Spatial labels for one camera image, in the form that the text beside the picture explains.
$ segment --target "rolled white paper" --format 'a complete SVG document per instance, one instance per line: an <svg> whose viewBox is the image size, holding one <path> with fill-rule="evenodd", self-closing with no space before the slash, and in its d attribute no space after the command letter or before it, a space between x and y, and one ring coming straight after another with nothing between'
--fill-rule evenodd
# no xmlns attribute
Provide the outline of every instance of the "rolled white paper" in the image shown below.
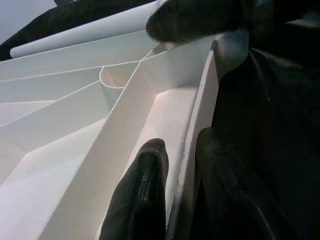
<svg viewBox="0 0 320 240"><path fill-rule="evenodd" d="M158 9L162 2L162 0L153 1L14 47L11 49L10 55L12 58L19 58L53 49L144 30L148 18Z"/></svg>

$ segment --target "black leather glove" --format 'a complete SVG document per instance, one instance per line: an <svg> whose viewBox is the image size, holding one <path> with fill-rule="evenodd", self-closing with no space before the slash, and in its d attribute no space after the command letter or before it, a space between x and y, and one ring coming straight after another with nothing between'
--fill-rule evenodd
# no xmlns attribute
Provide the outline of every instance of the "black leather glove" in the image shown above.
<svg viewBox="0 0 320 240"><path fill-rule="evenodd" d="M260 37L274 24L303 16L312 0L168 0L146 30L161 42L185 42L223 31L248 29Z"/></svg>

